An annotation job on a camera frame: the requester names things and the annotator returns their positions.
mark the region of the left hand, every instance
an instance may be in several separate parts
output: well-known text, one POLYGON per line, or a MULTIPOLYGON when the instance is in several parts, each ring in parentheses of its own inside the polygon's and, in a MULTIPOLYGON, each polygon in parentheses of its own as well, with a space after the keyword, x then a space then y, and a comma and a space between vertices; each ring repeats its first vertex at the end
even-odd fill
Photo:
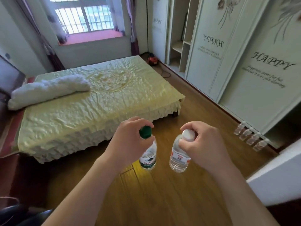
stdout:
POLYGON ((154 127, 152 122, 138 116, 121 122, 101 157, 111 160, 120 171, 138 160, 155 140, 154 136, 146 140, 140 137, 139 130, 145 125, 154 127))

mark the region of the window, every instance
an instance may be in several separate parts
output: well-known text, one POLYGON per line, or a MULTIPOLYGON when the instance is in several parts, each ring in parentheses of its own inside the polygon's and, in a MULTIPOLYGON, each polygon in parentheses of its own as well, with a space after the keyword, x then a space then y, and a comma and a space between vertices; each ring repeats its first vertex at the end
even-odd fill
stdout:
POLYGON ((63 29, 70 33, 113 29, 107 0, 50 0, 63 29))

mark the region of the window sill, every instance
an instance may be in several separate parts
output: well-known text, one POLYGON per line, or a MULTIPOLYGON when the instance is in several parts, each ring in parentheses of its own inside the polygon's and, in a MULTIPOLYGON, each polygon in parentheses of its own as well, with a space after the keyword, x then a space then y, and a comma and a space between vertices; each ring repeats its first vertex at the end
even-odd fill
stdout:
POLYGON ((97 41, 97 40, 117 38, 122 36, 123 36, 122 32, 117 32, 115 30, 83 32, 83 33, 69 35, 67 42, 64 44, 59 43, 59 45, 66 46, 71 44, 80 44, 80 43, 86 43, 86 42, 97 41))

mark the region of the pillow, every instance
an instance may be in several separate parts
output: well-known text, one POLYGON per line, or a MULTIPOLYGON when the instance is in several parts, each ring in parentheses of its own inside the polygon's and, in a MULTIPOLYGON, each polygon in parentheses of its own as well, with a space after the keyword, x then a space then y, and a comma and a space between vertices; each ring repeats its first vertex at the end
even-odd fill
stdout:
POLYGON ((11 93, 9 110, 18 110, 36 103, 48 101, 75 91, 89 91, 90 83, 79 74, 59 77, 52 80, 24 84, 11 93))

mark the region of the clear plastic bottle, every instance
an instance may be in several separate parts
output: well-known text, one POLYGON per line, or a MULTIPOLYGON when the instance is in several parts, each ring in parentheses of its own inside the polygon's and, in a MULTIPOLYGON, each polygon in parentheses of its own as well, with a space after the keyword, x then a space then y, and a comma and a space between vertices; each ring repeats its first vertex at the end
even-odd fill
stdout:
POLYGON ((246 140, 251 134, 252 132, 254 132, 255 130, 253 128, 249 128, 247 130, 245 130, 240 136, 239 138, 241 140, 246 140))
MULTIPOLYGON (((140 137, 142 139, 147 139, 152 136, 151 127, 144 126, 139 130, 140 137)), ((156 155, 157 155, 157 142, 154 140, 152 146, 150 146, 146 152, 139 159, 140 166, 145 170, 152 170, 156 165, 156 155)))
POLYGON ((250 139, 248 139, 246 141, 247 145, 252 145, 254 144, 258 139, 260 138, 260 132, 257 132, 256 134, 254 134, 253 136, 250 137, 250 139))
POLYGON ((262 150, 266 145, 269 144, 269 139, 265 139, 265 140, 261 140, 259 141, 254 147, 253 149, 256 151, 256 152, 259 152, 260 150, 262 150))
POLYGON ((173 143, 169 165, 172 170, 177 173, 184 172, 190 163, 191 158, 179 148, 179 140, 184 139, 193 142, 195 139, 195 132, 190 129, 185 129, 181 135, 178 135, 173 143))
POLYGON ((240 123, 234 131, 234 135, 239 135, 245 129, 246 122, 240 123))

